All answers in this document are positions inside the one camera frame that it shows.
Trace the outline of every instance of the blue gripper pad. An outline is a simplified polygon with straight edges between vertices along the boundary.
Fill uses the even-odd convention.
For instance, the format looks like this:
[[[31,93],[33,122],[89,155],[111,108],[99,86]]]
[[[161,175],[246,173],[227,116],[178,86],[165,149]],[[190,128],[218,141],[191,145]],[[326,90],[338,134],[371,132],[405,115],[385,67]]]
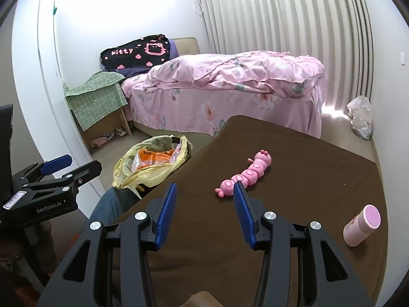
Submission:
[[[246,198],[244,193],[246,193],[246,190],[244,188],[241,188],[240,184],[236,182],[233,188],[234,205],[236,206],[236,211],[238,214],[238,219],[240,221],[241,229],[243,230],[244,239],[253,249],[257,242],[256,233],[254,230],[254,218],[247,204],[247,200],[249,198],[247,194]]]
[[[168,194],[166,195],[165,204],[159,215],[157,221],[157,233],[155,238],[155,245],[158,249],[165,243],[168,237],[169,227],[172,220],[173,210],[176,205],[177,187],[175,183],[169,188]]]
[[[46,162],[41,168],[41,174],[49,176],[55,172],[58,172],[68,166],[71,166],[72,158],[70,155],[61,156],[50,162]]]

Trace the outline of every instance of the orange bag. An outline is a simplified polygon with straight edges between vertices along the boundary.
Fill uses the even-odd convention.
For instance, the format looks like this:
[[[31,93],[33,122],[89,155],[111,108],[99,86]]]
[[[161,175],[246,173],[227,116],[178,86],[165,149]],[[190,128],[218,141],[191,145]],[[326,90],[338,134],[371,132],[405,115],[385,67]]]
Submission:
[[[145,167],[155,165],[155,164],[162,164],[162,163],[169,163],[172,157],[173,152],[175,149],[171,149],[165,152],[154,152],[148,151],[144,149],[138,150],[138,159],[137,159],[137,169],[143,169]]]

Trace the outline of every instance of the shoe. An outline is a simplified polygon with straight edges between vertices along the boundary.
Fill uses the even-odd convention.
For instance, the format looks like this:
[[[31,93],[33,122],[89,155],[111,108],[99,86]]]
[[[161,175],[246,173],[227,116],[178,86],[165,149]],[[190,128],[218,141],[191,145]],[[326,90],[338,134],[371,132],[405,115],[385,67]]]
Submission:
[[[102,144],[105,144],[106,142],[108,142],[108,139],[106,137],[96,138],[91,141],[91,147],[99,148]]]
[[[122,127],[116,127],[114,130],[115,134],[117,134],[118,136],[125,136],[126,135],[126,131],[123,130]]]
[[[114,136],[115,136],[114,132],[109,134],[101,134],[101,137],[106,137],[108,141],[110,141]]]

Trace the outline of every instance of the pink caterpillar toy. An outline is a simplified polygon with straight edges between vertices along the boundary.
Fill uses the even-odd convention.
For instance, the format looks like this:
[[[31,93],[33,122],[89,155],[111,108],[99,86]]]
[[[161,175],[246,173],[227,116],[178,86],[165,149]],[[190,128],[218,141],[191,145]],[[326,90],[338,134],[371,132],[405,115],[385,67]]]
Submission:
[[[268,151],[264,150],[257,152],[254,160],[250,158],[247,160],[251,163],[248,169],[245,169],[241,174],[232,176],[229,180],[224,180],[220,184],[220,188],[214,190],[219,197],[232,196],[233,187],[237,181],[241,181],[244,188],[255,184],[257,180],[264,175],[264,171],[267,167],[271,165],[271,156]]]

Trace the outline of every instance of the curtain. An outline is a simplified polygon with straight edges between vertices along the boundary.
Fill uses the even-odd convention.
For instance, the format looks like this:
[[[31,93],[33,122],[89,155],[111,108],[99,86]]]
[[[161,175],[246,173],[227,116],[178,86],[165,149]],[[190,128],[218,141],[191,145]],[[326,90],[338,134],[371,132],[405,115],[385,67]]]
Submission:
[[[365,0],[201,0],[211,44],[220,54],[289,51],[326,66],[326,106],[346,110],[370,98],[373,46]]]

